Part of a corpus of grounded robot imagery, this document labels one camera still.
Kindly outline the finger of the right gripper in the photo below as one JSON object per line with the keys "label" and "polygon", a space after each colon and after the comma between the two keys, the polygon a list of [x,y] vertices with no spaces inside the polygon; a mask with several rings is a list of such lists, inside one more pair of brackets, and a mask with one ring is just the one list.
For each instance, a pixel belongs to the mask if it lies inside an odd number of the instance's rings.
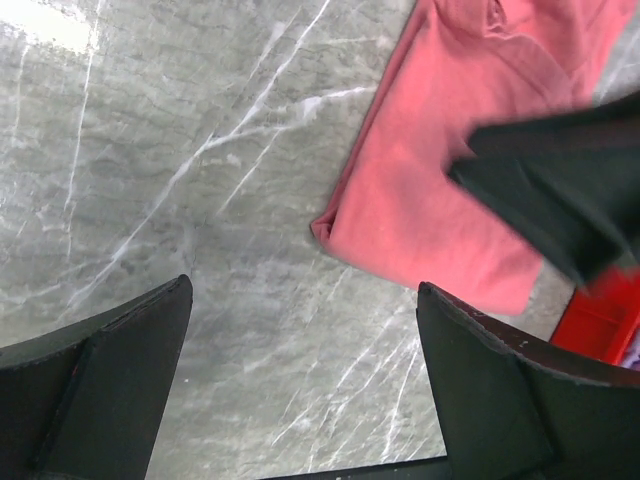
{"label": "finger of the right gripper", "polygon": [[639,95],[477,127],[447,175],[580,286],[639,262]]}

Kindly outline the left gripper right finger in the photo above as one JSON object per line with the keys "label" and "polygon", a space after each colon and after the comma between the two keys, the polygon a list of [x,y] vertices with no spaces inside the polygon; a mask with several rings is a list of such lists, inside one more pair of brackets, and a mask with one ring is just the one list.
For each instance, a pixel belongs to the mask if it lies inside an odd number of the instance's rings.
{"label": "left gripper right finger", "polygon": [[431,283],[417,323],[455,479],[636,479],[639,374],[571,353]]}

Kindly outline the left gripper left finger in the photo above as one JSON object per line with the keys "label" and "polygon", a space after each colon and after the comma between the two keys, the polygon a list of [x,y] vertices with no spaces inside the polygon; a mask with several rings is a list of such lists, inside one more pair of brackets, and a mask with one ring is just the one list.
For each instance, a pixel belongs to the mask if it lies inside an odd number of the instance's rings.
{"label": "left gripper left finger", "polygon": [[144,478],[192,303],[192,283],[180,275],[2,348],[2,478]]}

